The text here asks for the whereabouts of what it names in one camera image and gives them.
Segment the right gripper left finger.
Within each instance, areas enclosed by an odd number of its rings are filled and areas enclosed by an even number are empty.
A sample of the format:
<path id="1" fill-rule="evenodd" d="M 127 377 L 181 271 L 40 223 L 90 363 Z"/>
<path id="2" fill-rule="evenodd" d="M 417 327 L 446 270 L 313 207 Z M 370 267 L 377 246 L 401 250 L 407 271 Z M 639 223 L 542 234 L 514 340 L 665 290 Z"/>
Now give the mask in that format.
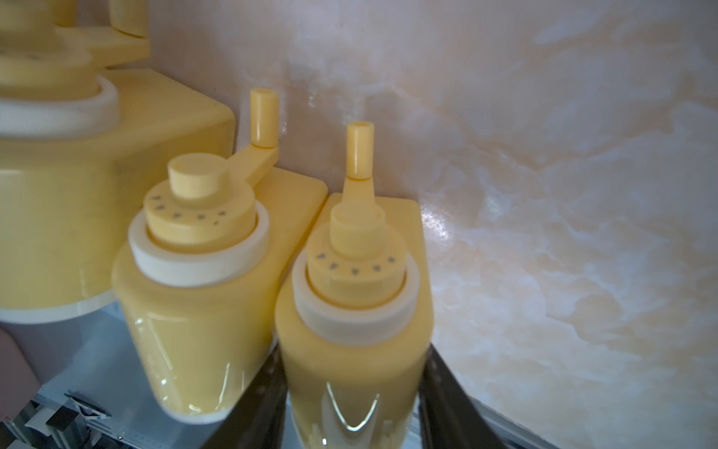
<path id="1" fill-rule="evenodd" d="M 276 344 L 237 405 L 201 448 L 281 448 L 287 395 L 280 346 Z"/>

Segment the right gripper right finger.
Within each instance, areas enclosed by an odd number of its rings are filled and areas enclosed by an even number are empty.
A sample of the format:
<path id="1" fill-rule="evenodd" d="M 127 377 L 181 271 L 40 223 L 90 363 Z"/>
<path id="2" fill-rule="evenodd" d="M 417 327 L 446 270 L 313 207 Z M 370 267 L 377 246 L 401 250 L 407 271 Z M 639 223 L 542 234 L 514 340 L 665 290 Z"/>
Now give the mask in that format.
<path id="1" fill-rule="evenodd" d="M 419 385 L 422 448 L 504 449 L 431 345 Z"/>

